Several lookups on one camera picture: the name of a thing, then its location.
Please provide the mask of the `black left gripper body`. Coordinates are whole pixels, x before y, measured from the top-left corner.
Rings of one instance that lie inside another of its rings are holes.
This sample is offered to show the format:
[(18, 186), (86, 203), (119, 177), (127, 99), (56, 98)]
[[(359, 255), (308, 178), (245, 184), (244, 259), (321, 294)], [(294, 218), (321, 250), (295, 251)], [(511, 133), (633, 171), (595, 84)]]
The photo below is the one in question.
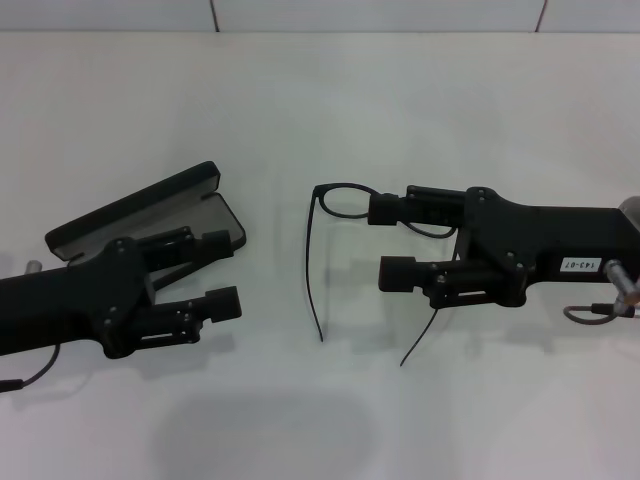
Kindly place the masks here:
[(78, 265), (3, 279), (1, 353), (92, 340), (106, 357), (126, 357), (137, 344), (129, 324), (154, 299), (144, 256), (130, 238)]

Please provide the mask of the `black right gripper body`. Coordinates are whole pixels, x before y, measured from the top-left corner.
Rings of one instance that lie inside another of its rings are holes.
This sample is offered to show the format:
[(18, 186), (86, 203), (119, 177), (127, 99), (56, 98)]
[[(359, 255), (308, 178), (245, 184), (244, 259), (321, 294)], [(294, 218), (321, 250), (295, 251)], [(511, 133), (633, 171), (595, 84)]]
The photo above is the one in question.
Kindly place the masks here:
[(624, 214), (617, 208), (518, 204), (487, 187), (465, 192), (465, 257), (501, 274), (487, 294), (500, 306), (521, 306), (536, 283), (607, 282), (608, 260), (624, 256)]

